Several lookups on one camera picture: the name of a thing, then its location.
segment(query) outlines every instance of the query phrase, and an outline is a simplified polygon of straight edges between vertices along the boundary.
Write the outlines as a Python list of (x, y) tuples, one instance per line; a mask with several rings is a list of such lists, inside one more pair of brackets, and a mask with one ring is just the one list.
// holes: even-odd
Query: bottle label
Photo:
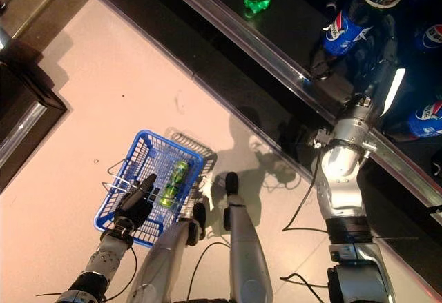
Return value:
[(442, 101), (412, 113), (408, 118), (408, 126), (417, 137), (442, 135)]
[(354, 44), (372, 27), (364, 28), (350, 21), (345, 11), (341, 11), (335, 21), (328, 27), (324, 38), (324, 48), (328, 53), (339, 56), (350, 51)]

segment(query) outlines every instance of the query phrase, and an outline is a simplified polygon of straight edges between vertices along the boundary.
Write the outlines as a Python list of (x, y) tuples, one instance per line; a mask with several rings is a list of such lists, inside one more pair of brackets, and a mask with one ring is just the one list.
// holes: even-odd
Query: blue shopping basket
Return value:
[[(174, 164), (185, 161), (189, 170), (175, 196), (170, 208), (159, 204), (163, 188), (169, 181)], [(153, 209), (148, 219), (134, 233), (134, 242), (144, 246), (152, 246), (161, 233), (176, 221), (181, 207), (200, 174), (203, 159), (197, 153), (169, 141), (149, 130), (137, 134), (123, 164), (115, 176), (112, 188), (94, 219), (94, 224), (100, 231), (111, 226), (115, 209), (124, 194), (135, 181), (142, 182), (151, 173), (157, 175), (154, 186), (160, 189), (160, 196), (153, 203)]]

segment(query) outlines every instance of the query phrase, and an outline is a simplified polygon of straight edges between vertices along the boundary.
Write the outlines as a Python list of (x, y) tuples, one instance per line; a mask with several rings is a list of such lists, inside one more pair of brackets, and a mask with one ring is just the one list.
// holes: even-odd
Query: robotic hand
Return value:
[(373, 243), (361, 191), (356, 181), (359, 168), (376, 151), (367, 134), (390, 107), (405, 73), (396, 67), (394, 20), (383, 21), (389, 30), (384, 47), (362, 80), (361, 93), (347, 103), (334, 130), (319, 130), (311, 143), (322, 148), (314, 161), (318, 201), (331, 241), (328, 270), (332, 303), (395, 302), (394, 291), (381, 252)]
[(86, 268), (56, 303), (100, 303), (127, 249), (132, 246), (131, 234), (152, 211), (146, 197), (153, 190), (156, 175), (147, 177), (138, 188), (127, 193), (115, 211), (113, 227), (101, 236), (97, 251)]

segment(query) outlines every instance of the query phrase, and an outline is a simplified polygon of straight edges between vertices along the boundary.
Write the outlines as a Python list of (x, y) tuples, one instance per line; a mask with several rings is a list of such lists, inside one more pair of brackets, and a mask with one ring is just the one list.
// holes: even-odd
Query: soda can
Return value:
[(167, 184), (164, 187), (162, 196), (160, 198), (160, 204), (165, 208), (170, 208), (173, 204), (173, 199), (178, 194), (178, 188), (174, 184)]
[(414, 34), (414, 44), (421, 51), (442, 47), (442, 24), (421, 26)]
[(328, 27), (324, 38), (324, 49), (335, 56), (345, 55), (354, 44), (365, 35), (372, 27), (362, 27), (353, 23), (345, 10), (342, 10), (335, 21)]
[(408, 117), (410, 132), (417, 137), (442, 135), (442, 101), (413, 112)]
[(189, 164), (184, 161), (178, 161), (173, 167), (173, 171), (169, 182), (174, 184), (181, 184), (184, 181), (187, 170), (189, 169)]

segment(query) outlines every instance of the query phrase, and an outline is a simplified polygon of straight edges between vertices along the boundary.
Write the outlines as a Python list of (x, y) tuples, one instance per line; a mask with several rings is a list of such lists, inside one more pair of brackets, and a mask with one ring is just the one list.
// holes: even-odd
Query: black cable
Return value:
[(190, 298), (190, 296), (191, 296), (193, 279), (195, 278), (195, 274), (196, 274), (196, 271), (198, 270), (198, 266), (200, 265), (200, 262), (201, 262), (202, 257), (204, 256), (204, 254), (206, 253), (206, 251), (208, 251), (208, 249), (209, 249), (211, 246), (215, 246), (216, 244), (221, 244), (222, 246), (226, 246), (227, 248), (230, 249), (230, 246), (229, 246), (228, 244), (223, 243), (223, 242), (214, 242), (214, 243), (209, 244), (209, 245), (205, 248), (205, 250), (202, 252), (200, 258), (198, 259), (198, 261), (197, 261), (197, 263), (196, 263), (195, 269), (193, 270), (193, 274), (192, 274), (192, 278), (191, 278), (191, 283), (189, 284), (189, 291), (187, 292), (187, 298), (186, 298), (186, 301), (189, 301), (189, 298)]
[(315, 185), (316, 176), (317, 176), (317, 174), (318, 174), (318, 169), (319, 169), (319, 163), (320, 163), (320, 152), (318, 152), (318, 158), (317, 158), (317, 160), (316, 160), (315, 171), (314, 171), (314, 173), (313, 173), (313, 177), (312, 177), (312, 179), (311, 179), (310, 187), (309, 187), (309, 189), (307, 190), (307, 192), (305, 193), (305, 196), (304, 196), (304, 198), (302, 199), (301, 203), (299, 204), (298, 208), (296, 209), (295, 214), (294, 214), (293, 217), (290, 219), (290, 222), (288, 223), (287, 226), (285, 226), (285, 227), (282, 229), (283, 232), (288, 231), (288, 230), (290, 229), (289, 227), (291, 226), (291, 224), (293, 224), (293, 222), (295, 221), (296, 217), (297, 217), (298, 214), (299, 214), (299, 211), (301, 211), (301, 208), (304, 206), (305, 201), (306, 201), (307, 198), (309, 197), (309, 195), (310, 195), (310, 193), (311, 193), (311, 190), (313, 189), (313, 187), (314, 187), (314, 185)]
[(133, 258), (135, 259), (135, 270), (133, 271), (132, 277), (129, 280), (129, 282), (127, 283), (127, 285), (117, 294), (112, 296), (111, 298), (106, 298), (104, 301), (102, 301), (102, 303), (104, 302), (109, 302), (110, 300), (113, 300), (114, 298), (120, 296), (126, 289), (127, 287), (129, 287), (133, 281), (133, 278), (135, 277), (135, 275), (137, 274), (137, 268), (138, 268), (138, 260), (137, 260), (137, 255), (135, 254), (135, 251), (133, 250), (133, 248), (131, 247), (131, 251), (133, 253)]
[(36, 295), (36, 297), (39, 297), (39, 296), (51, 296), (51, 295), (61, 295), (62, 293), (47, 293), (47, 294), (38, 294), (38, 295)]
[(320, 232), (320, 233), (328, 233), (324, 229), (319, 228), (310, 228), (310, 227), (295, 227), (295, 228), (288, 228), (286, 231), (313, 231), (313, 232)]
[[(133, 278), (135, 277), (135, 275), (137, 274), (137, 268), (138, 268), (138, 260), (137, 260), (137, 255), (135, 254), (135, 251), (133, 250), (133, 248), (131, 247), (131, 251), (132, 251), (132, 253), (133, 253), (133, 258), (135, 259), (135, 270), (133, 271), (133, 274), (132, 274), (132, 278), (129, 280), (129, 282), (128, 282), (128, 284), (117, 294), (117, 295), (114, 295), (114, 296), (112, 296), (111, 298), (106, 298), (104, 301), (102, 301), (102, 303), (104, 303), (104, 302), (108, 302), (108, 301), (110, 301), (110, 300), (113, 300), (114, 298), (116, 298), (116, 297), (118, 297), (118, 296), (120, 296), (126, 289), (127, 289), (127, 287), (129, 287), (130, 286), (130, 284), (132, 283), (132, 281), (133, 281)], [(62, 293), (47, 293), (47, 294), (38, 294), (38, 295), (36, 295), (37, 297), (39, 297), (39, 296), (51, 296), (51, 295), (61, 295)]]
[(280, 279), (282, 281), (286, 281), (286, 282), (290, 282), (290, 283), (295, 283), (294, 281), (290, 280), (290, 278), (292, 278), (292, 277), (299, 277), (302, 280), (302, 282), (304, 282), (305, 286), (307, 286), (307, 288), (311, 291), (311, 293), (313, 293), (313, 295), (315, 295), (315, 297), (318, 299), (318, 301), (320, 303), (324, 303), (324, 301), (321, 300), (321, 298), (318, 296), (318, 294), (315, 292), (315, 290), (313, 290), (312, 285), (309, 284), (300, 274), (292, 273), (288, 277), (280, 277)]

